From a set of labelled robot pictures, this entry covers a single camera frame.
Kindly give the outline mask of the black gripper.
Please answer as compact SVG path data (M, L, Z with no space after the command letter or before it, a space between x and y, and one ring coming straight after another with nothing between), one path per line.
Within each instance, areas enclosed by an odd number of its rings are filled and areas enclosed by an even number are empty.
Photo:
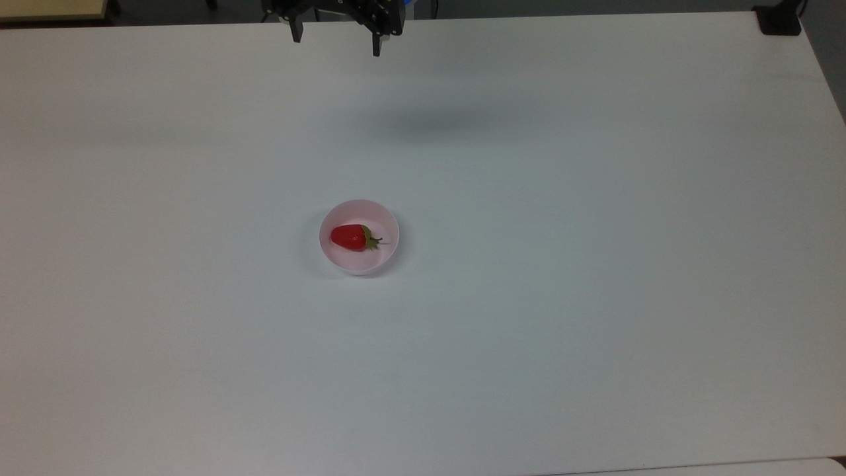
M320 22L326 13L351 19L372 33L372 52L377 58L381 56L384 36L404 33L404 1L263 1L262 9L287 24L298 44L305 19Z

